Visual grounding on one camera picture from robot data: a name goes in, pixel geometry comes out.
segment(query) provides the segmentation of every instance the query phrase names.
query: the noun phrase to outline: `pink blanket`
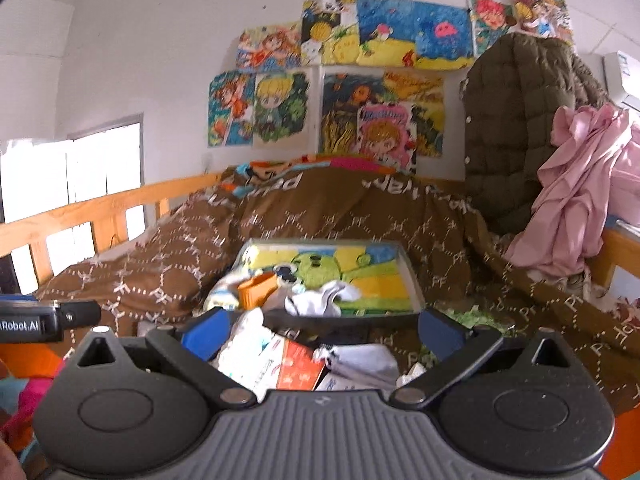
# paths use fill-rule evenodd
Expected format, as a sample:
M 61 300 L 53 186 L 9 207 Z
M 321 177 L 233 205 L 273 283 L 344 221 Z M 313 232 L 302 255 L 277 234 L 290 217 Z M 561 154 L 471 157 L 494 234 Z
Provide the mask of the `pink blanket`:
M 551 142 L 558 149 L 538 170 L 543 190 L 533 217 L 505 257 L 518 267 L 553 276 L 584 269 L 584 259 L 602 246 L 611 214 L 640 222 L 640 129 L 628 111 L 558 108 Z

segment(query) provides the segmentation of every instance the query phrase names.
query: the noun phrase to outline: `gray ribbed surface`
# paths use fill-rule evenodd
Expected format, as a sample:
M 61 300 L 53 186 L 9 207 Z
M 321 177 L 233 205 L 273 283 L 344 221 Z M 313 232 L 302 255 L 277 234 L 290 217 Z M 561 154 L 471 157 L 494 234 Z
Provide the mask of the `gray ribbed surface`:
M 76 477 L 57 472 L 52 478 Z M 395 410 L 374 392 L 273 392 L 258 408 L 223 414 L 204 443 L 183 462 L 136 478 L 507 480 L 516 477 L 474 465 L 441 439 L 427 416 Z M 602 477 L 587 470 L 558 478 Z

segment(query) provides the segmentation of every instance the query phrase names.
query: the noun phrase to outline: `white wall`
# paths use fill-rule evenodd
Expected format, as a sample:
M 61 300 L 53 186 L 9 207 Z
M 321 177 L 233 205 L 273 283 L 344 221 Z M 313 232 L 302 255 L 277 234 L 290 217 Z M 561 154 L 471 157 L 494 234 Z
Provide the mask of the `white wall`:
M 0 139 L 54 137 L 58 77 L 73 10 L 52 0 L 0 5 Z
M 425 0 L 465 6 L 465 0 Z M 143 113 L 145 181 L 221 169 L 251 158 L 294 156 L 206 147 L 207 89 L 234 65 L 245 27 L 298 19 L 303 0 L 78 0 L 62 64 L 56 134 Z M 567 0 L 579 53 L 602 78 L 600 54 L 640 59 L 640 0 Z M 446 74 L 444 156 L 422 174 L 464 177 L 464 117 Z

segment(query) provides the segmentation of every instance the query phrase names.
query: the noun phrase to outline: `brown blanket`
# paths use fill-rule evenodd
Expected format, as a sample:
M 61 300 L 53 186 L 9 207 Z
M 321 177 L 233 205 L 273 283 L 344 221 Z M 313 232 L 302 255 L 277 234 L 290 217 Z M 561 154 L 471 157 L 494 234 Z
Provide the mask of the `brown blanket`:
M 134 335 L 139 320 L 178 322 L 233 262 L 248 238 L 395 240 L 427 301 L 482 294 L 528 333 L 559 330 L 617 413 L 640 399 L 640 333 L 503 260 L 479 213 L 458 197 L 401 174 L 341 168 L 289 171 L 243 199 L 223 186 L 191 197 L 149 243 L 114 262 L 69 267 L 40 298 L 93 298 L 102 322 Z M 60 354 L 80 341 L 70 332 Z

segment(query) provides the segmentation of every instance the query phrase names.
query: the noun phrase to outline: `air conditioner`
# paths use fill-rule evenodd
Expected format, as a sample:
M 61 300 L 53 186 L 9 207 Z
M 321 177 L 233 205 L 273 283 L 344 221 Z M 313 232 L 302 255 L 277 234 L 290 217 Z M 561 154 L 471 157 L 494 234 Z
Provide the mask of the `air conditioner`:
M 640 61 L 624 52 L 604 55 L 604 73 L 611 99 L 640 112 Z

